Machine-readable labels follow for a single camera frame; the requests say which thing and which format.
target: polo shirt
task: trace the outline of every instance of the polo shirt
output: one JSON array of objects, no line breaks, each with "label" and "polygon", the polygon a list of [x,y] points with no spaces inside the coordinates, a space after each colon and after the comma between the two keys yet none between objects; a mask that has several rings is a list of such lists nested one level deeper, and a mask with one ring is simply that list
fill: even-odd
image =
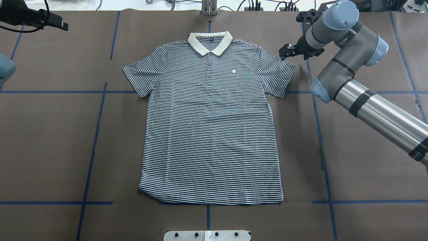
[{"label": "polo shirt", "polygon": [[124,67],[147,105],[139,189],[169,203],[283,200],[272,108],[296,66],[229,32],[191,33]]}]

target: white collar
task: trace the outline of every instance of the white collar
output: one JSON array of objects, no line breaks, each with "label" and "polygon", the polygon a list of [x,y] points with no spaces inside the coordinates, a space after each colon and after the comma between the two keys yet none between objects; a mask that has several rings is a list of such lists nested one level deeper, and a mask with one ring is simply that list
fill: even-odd
[{"label": "white collar", "polygon": [[[223,40],[221,40],[220,44],[213,51],[209,51],[198,41],[198,39],[196,39],[196,37],[200,37],[200,36],[203,36],[203,37],[224,36],[224,37],[223,37]],[[189,42],[190,46],[192,46],[192,48],[202,56],[204,56],[209,52],[217,56],[220,56],[227,49],[227,47],[229,47],[232,40],[233,40],[232,35],[230,35],[229,31],[226,31],[226,32],[220,32],[220,33],[191,33],[187,41]]]}]

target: blue tape line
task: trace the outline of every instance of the blue tape line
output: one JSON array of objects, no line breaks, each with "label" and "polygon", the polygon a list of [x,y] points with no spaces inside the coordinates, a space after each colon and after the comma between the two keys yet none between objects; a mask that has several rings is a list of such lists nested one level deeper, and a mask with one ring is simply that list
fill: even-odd
[{"label": "blue tape line", "polygon": [[[332,204],[394,204],[394,203],[428,203],[428,200],[349,200],[332,201]],[[312,204],[328,204],[328,201],[313,201]]]},{"label": "blue tape line", "polygon": [[98,90],[71,90],[71,91],[62,91],[62,90],[3,90],[1,93],[12,93],[12,94],[101,94],[102,91]]},{"label": "blue tape line", "polygon": [[0,205],[82,205],[83,202],[3,201]]},{"label": "blue tape line", "polygon": [[86,202],[86,205],[113,205],[113,202]]},{"label": "blue tape line", "polygon": [[[82,205],[83,202],[0,201],[0,205]],[[87,202],[87,205],[113,205],[113,202]]]},{"label": "blue tape line", "polygon": [[88,177],[86,178],[85,194],[83,195],[83,204],[82,204],[82,210],[80,211],[79,227],[77,228],[76,241],[80,240],[80,232],[82,231],[83,216],[85,214],[86,199],[88,197],[89,182],[91,180],[92,165],[94,163],[95,148],[97,146],[97,141],[98,141],[98,133],[100,130],[100,122],[101,122],[101,116],[102,116],[103,108],[104,108],[104,100],[106,97],[106,90],[107,90],[107,83],[104,85],[103,97],[101,99],[100,112],[98,114],[97,129],[95,130],[94,144],[92,146],[91,161],[89,162]]},{"label": "blue tape line", "polygon": [[120,17],[120,11],[117,11],[116,27],[114,28],[113,42],[111,43],[111,54],[110,54],[111,60],[113,59],[113,50],[114,50],[114,43],[116,42],[116,34],[117,34],[117,26],[119,25],[119,17]]},{"label": "blue tape line", "polygon": [[392,18],[392,12],[391,12],[391,11],[389,12],[389,18],[391,19],[392,30],[394,31],[395,40],[397,41],[398,50],[400,51],[400,55],[401,55],[401,58],[402,58],[402,60],[403,60],[404,67],[405,67],[405,69],[406,69],[407,76],[409,77],[410,85],[412,86],[413,93],[414,93],[414,95],[415,95],[416,101],[418,102],[418,108],[419,108],[419,112],[420,112],[421,117],[422,117],[422,121],[426,124],[426,123],[427,123],[427,121],[426,121],[426,119],[425,119],[424,111],[422,110],[421,102],[419,101],[419,97],[418,97],[418,95],[416,94],[415,85],[414,85],[414,83],[413,83],[413,79],[412,79],[412,76],[411,76],[411,74],[410,74],[410,71],[409,71],[409,67],[408,67],[408,65],[407,65],[406,58],[404,57],[403,50],[402,50],[402,48],[401,48],[401,44],[400,44],[400,40],[398,39],[397,30],[395,29],[394,19]]},{"label": "blue tape line", "polygon": [[[311,80],[312,83],[312,73],[311,73],[311,67],[309,65],[309,59],[306,60],[306,64],[308,67],[308,74],[309,74],[309,79]],[[333,230],[333,238],[334,241],[337,241],[337,233],[336,233],[336,222],[334,220],[334,212],[333,212],[333,204],[331,202],[331,193],[330,193],[330,184],[328,181],[328,173],[327,173],[327,165],[326,165],[326,161],[325,161],[325,154],[324,154],[324,145],[322,142],[322,136],[321,136],[321,127],[320,127],[320,123],[319,123],[319,117],[318,117],[318,109],[317,109],[317,104],[315,101],[315,96],[312,95],[312,103],[314,106],[314,111],[315,111],[315,121],[317,124],[317,131],[318,131],[318,140],[321,146],[321,151],[322,151],[322,162],[324,165],[324,179],[325,179],[325,187],[327,190],[327,198],[328,198],[328,208],[330,210],[330,221],[331,221],[331,228]]]},{"label": "blue tape line", "polygon": [[110,90],[106,92],[107,94],[136,94],[136,91],[132,91],[132,90],[125,90],[125,91],[120,91],[120,90]]},{"label": "blue tape line", "polygon": [[207,205],[207,230],[211,230],[211,206]]},{"label": "blue tape line", "polygon": [[16,49],[18,48],[18,44],[19,44],[19,40],[21,39],[21,35],[22,35],[22,33],[19,33],[18,38],[16,39],[15,47],[13,48],[12,55],[10,56],[10,60],[13,60],[13,57],[15,56],[15,52],[16,52]]},{"label": "blue tape line", "polygon": [[[21,39],[21,35],[22,33],[19,33],[18,38],[16,39],[15,47],[13,48],[12,55],[10,56],[10,60],[13,60],[13,57],[15,56],[15,52],[16,52],[16,49],[18,48],[18,43],[19,43],[19,40]],[[4,82],[2,81],[2,83],[0,84],[0,91],[3,89],[3,85],[4,85]]]}]

